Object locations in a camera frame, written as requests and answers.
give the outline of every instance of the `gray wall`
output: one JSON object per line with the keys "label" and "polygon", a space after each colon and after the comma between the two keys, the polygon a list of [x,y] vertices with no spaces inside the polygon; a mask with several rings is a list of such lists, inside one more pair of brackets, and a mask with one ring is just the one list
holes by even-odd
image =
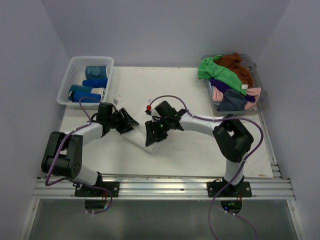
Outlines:
{"label": "gray wall", "polygon": [[20,235],[69,58],[39,0],[0,4],[0,239]]}
{"label": "gray wall", "polygon": [[309,240],[320,236],[319,13],[318,0],[292,0],[257,62],[272,145]]}
{"label": "gray wall", "polygon": [[289,0],[41,0],[69,57],[118,66],[197,66],[210,53],[261,54]]}

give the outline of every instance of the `black mounting bracket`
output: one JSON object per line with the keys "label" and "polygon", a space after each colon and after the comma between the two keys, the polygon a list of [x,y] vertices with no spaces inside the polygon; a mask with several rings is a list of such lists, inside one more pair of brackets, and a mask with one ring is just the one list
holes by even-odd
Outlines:
{"label": "black mounting bracket", "polygon": [[[206,189],[208,191],[208,197],[213,198],[216,193],[226,185],[226,181],[209,181],[206,183]],[[242,193],[243,198],[251,198],[252,192],[250,182],[241,181],[238,185],[229,185],[223,192],[218,196],[219,198],[237,198]]]}
{"label": "black mounting bracket", "polygon": [[[103,195],[103,191],[99,189],[93,189],[86,186],[80,187],[76,183],[73,184],[73,186],[76,187],[74,192],[75,197],[95,198]],[[113,198],[117,198],[119,195],[120,183],[118,181],[103,181],[99,187],[109,190],[112,193]]]}

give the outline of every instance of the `folded white towel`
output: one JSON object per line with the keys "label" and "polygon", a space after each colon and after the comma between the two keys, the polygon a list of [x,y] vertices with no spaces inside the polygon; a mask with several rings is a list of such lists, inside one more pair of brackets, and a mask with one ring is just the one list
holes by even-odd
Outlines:
{"label": "folded white towel", "polygon": [[150,146],[146,146],[146,139],[147,139],[147,130],[145,122],[150,121],[152,117],[145,113],[145,108],[138,113],[137,116],[133,117],[139,123],[139,126],[133,127],[133,130],[121,134],[122,137],[129,140],[133,144],[137,145],[138,147],[142,148],[143,150],[147,151],[150,154],[154,154],[158,148],[163,144],[163,142],[155,142]]}

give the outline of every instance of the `white bin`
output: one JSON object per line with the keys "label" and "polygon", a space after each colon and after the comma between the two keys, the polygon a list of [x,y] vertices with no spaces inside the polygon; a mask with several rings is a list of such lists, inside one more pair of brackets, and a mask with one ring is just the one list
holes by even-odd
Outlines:
{"label": "white bin", "polygon": [[[114,59],[108,56],[75,56],[73,57],[65,71],[62,84],[59,89],[56,101],[58,104],[71,107],[79,107],[79,103],[68,100],[69,89],[72,84],[82,85],[82,81],[86,80],[86,66],[102,66],[107,65],[107,84],[105,86],[104,97],[101,102],[106,102],[109,91],[110,81],[112,79],[112,69],[114,67]],[[83,106],[98,106],[99,103],[85,102]]]}

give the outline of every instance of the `rolled towel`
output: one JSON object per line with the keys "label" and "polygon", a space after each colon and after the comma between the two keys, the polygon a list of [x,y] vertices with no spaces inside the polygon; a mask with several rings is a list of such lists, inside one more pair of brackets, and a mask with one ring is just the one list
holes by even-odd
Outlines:
{"label": "rolled towel", "polygon": [[101,79],[87,79],[82,81],[82,85],[85,87],[91,88],[106,88],[108,79],[101,78]]}
{"label": "rolled towel", "polygon": [[105,88],[99,87],[99,88],[93,88],[89,86],[82,86],[82,85],[77,85],[73,84],[69,88],[69,95],[68,95],[68,100],[72,101],[72,92],[74,91],[80,91],[83,93],[88,93],[88,94],[99,94],[101,95],[101,98],[104,98],[105,96]]}
{"label": "rolled towel", "polygon": [[74,103],[78,103],[79,99],[82,97],[90,97],[90,98],[96,99],[96,101],[95,101],[90,98],[84,98],[81,100],[82,103],[98,103],[98,102],[100,102],[100,100],[102,98],[102,96],[100,94],[88,93],[88,92],[83,92],[83,91],[73,91],[71,93],[71,99],[72,99],[72,102],[74,102]]}
{"label": "rolled towel", "polygon": [[85,77],[86,79],[107,79],[108,66],[86,66]]}
{"label": "rolled towel", "polygon": [[147,130],[145,122],[150,121],[152,118],[150,115],[145,113],[146,108],[143,108],[133,119],[139,123],[139,126],[135,126],[134,130],[129,131],[127,133],[121,134],[122,137],[129,140],[133,144],[137,145],[141,149],[145,150],[150,154],[154,154],[159,147],[163,144],[161,142],[155,142],[149,146],[146,146],[147,139]]}

